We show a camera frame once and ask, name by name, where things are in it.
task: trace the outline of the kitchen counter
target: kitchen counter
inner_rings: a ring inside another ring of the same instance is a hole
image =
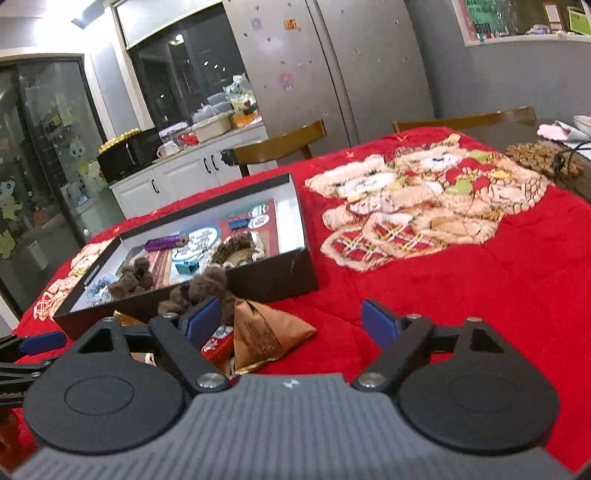
[[[194,147],[157,160],[110,185],[126,218],[146,215],[165,205],[242,178],[238,166],[222,161],[222,152],[267,139],[265,125],[232,130]],[[249,165],[251,175],[277,168],[276,161]]]
[[[263,122],[258,122],[258,123],[252,124],[252,125],[247,125],[246,127],[243,127],[243,128],[236,128],[234,130],[230,130],[229,132],[227,132],[223,135],[220,135],[219,137],[214,137],[214,138],[211,138],[210,140],[207,140],[206,142],[200,143],[199,145],[195,145],[194,147],[187,147],[187,148],[185,148],[185,149],[181,150],[180,152],[175,153],[173,155],[169,155],[164,158],[158,158],[158,159],[154,160],[151,164],[145,165],[144,168],[142,168],[141,170],[138,170],[137,172],[132,173],[131,175],[128,175],[124,179],[121,179],[119,181],[111,183],[109,185],[109,188],[112,190],[113,188],[117,188],[118,186],[120,186],[122,183],[128,182],[130,180],[133,180],[133,179],[139,177],[140,175],[143,174],[143,172],[146,168],[151,168],[154,166],[161,166],[161,165],[167,164],[173,160],[177,160],[181,157],[184,157],[185,155],[188,155],[188,154],[194,153],[198,150],[201,150],[202,148],[206,148],[206,147],[213,145],[217,142],[226,141],[226,140],[231,139],[237,135],[241,135],[243,133],[255,130],[257,128],[264,129],[265,125],[263,124]]]

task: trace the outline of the black microwave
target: black microwave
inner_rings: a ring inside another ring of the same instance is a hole
[[[150,165],[162,145],[155,128],[140,132],[123,140],[101,153],[97,160],[107,183],[123,180],[125,177]]]

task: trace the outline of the red candy wrapper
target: red candy wrapper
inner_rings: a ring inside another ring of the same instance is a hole
[[[232,327],[220,327],[207,341],[201,354],[220,370],[224,370],[225,363],[234,354],[234,331]]]

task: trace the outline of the wooden chair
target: wooden chair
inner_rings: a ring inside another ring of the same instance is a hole
[[[481,125],[495,125],[501,122],[518,122],[521,124],[535,124],[535,110],[530,106],[522,106],[512,110],[496,113],[482,113],[480,115],[458,116],[455,118],[442,118],[432,120],[420,120],[418,122],[394,122],[396,133],[417,127],[450,127],[455,130],[462,128],[479,127]]]
[[[249,165],[265,163],[278,158],[283,158],[298,150],[306,159],[312,158],[310,144],[326,136],[324,122],[318,120],[313,124],[301,127],[298,130],[273,137],[269,140],[243,145],[229,150],[222,151],[222,161],[226,165],[240,167],[242,177],[248,177]]]

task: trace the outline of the glass sliding door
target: glass sliding door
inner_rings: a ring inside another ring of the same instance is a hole
[[[18,66],[31,136],[50,183],[88,239],[125,218],[100,173],[103,144],[78,61]]]
[[[0,294],[17,317],[84,243],[125,218],[79,59],[0,65]]]
[[[0,70],[0,280],[17,315],[80,249],[35,154],[22,107],[17,71]]]

